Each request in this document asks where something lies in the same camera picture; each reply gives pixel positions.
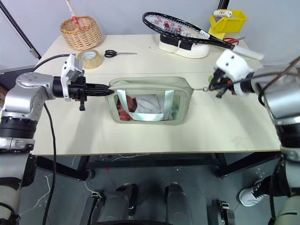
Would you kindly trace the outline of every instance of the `white cloth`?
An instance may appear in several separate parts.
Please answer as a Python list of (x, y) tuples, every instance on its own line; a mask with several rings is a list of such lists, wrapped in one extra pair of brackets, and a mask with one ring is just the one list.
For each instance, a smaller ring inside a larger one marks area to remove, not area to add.
[[(135, 98), (137, 108), (135, 113), (164, 113), (165, 98), (156, 95), (139, 95)], [(164, 115), (164, 120), (173, 120), (172, 110)]]

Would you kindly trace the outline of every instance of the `black metal frame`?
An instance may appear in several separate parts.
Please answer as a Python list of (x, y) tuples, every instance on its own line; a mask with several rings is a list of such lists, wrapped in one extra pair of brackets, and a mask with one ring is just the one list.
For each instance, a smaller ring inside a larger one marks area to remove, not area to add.
[(28, 45), (28, 47), (30, 49), (33, 49), (36, 53), (37, 53), (37, 58), (40, 60), (42, 57), (41, 55), (38, 53), (38, 51), (36, 50), (36, 48), (33, 46), (33, 44), (29, 41), (28, 37), (24, 34), (24, 32), (22, 31), (22, 29), (19, 27), (19, 25), (17, 24), (17, 22), (14, 20), (14, 18), (12, 17), (12, 15), (9, 13), (9, 11), (7, 10), (7, 8), (5, 7), (5, 5), (2, 3), (2, 1), (0, 0), (0, 9), (3, 11), (3, 13), (5, 14), (5, 16), (8, 18), (8, 20), (11, 22), (11, 24), (14, 26), (14, 28), (16, 29), (16, 31), (19, 33), (19, 35), (22, 37), (22, 39), (25, 41), (25, 43)]
[[(70, 168), (60, 163), (56, 164), (58, 174), (86, 180), (90, 175), (89, 170), (112, 167), (151, 167), (151, 166), (189, 166), (189, 165), (214, 165), (218, 166), (216, 175), (226, 177), (229, 174), (263, 164), (281, 156), (280, 151), (255, 152), (232, 164), (227, 164), (224, 153), (192, 153), (192, 154), (151, 154), (147, 157), (133, 157), (121, 160), (90, 162), (90, 156), (81, 156), (77, 169)], [(45, 157), (37, 158), (37, 166), (51, 171), (53, 161)]]
[(280, 156), (280, 151), (255, 152), (229, 165), (227, 165), (225, 157), (222, 157), (222, 163), (219, 169), (216, 171), (216, 175), (218, 177), (226, 177), (229, 174), (249, 169), (251, 167), (276, 159)]
[[(75, 178), (78, 180), (86, 180), (89, 173), (86, 170), (85, 165), (89, 161), (89, 159), (90, 159), (89, 156), (81, 156), (77, 169), (73, 169), (68, 166), (62, 165), (60, 163), (56, 163), (56, 173), (63, 175), (63, 176)], [(47, 159), (42, 156), (38, 156), (37, 157), (37, 166), (39, 168), (52, 171), (53, 170), (53, 160)]]

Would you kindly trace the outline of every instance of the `tennis racket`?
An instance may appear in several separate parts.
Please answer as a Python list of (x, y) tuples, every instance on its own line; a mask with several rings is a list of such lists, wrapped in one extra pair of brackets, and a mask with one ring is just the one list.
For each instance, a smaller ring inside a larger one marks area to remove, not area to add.
[(206, 31), (170, 15), (148, 12), (142, 16), (142, 21), (152, 30), (169, 38), (197, 44), (216, 45), (256, 60), (263, 59), (263, 54), (220, 40)]

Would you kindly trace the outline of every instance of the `wicker basket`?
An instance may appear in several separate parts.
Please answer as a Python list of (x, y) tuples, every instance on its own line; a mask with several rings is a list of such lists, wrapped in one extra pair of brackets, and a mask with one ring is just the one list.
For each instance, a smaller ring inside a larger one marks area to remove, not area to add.
[(96, 21), (90, 16), (79, 16), (79, 25), (71, 19), (60, 26), (67, 44), (77, 51), (90, 49), (101, 42), (102, 35)]

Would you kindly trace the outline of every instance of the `floor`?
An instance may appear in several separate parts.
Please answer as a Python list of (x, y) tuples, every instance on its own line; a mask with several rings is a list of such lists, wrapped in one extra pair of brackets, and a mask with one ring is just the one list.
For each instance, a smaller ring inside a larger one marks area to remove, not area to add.
[[(228, 163), (244, 157), (245, 154), (228, 154)], [(59, 157), (58, 162), (77, 167), (79, 157)], [(276, 161), (270, 161), (249, 170), (229, 175), (224, 179), (215, 177), (215, 167), (151, 167), (151, 168), (110, 168), (96, 170), (96, 176), (86, 182), (89, 189), (102, 190), (108, 196), (124, 183), (136, 183), (139, 187), (138, 207), (134, 218), (165, 221), (166, 209), (164, 190), (171, 182), (178, 182), (186, 192), (192, 210), (195, 225), (214, 225), (216, 217), (212, 214), (212, 201), (227, 201), (234, 210), (236, 225), (267, 225), (270, 218), (268, 198), (253, 207), (239, 204), (237, 194), (243, 188), (251, 186), (257, 179), (270, 175)], [(34, 183), (22, 189), (20, 214), (21, 225), (40, 225), (48, 195), (46, 177), (51, 182), (52, 175), (37, 169)], [(83, 208), (90, 192), (84, 182), (57, 176), (57, 183), (51, 202), (48, 224), (79, 224)], [(286, 197), (275, 198), (277, 212), (283, 206)]]

